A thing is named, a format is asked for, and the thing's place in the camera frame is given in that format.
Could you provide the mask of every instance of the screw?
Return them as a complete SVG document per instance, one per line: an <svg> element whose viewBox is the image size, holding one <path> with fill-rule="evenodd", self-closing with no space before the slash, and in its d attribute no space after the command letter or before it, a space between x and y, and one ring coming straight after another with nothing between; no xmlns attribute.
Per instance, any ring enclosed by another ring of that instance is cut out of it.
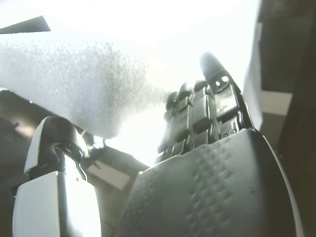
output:
<svg viewBox="0 0 316 237"><path fill-rule="evenodd" d="M237 133L236 130L232 130L232 131L229 132L230 135L233 135L233 134L235 134L235 133Z"/></svg>

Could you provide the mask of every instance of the textured grip pad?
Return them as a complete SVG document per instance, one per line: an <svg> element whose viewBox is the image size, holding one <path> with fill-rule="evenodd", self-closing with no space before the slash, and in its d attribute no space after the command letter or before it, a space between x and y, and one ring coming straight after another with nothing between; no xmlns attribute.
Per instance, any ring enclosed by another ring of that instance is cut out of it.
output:
<svg viewBox="0 0 316 237"><path fill-rule="evenodd" d="M284 179L262 135L243 129L139 174L115 236L296 236Z"/></svg>

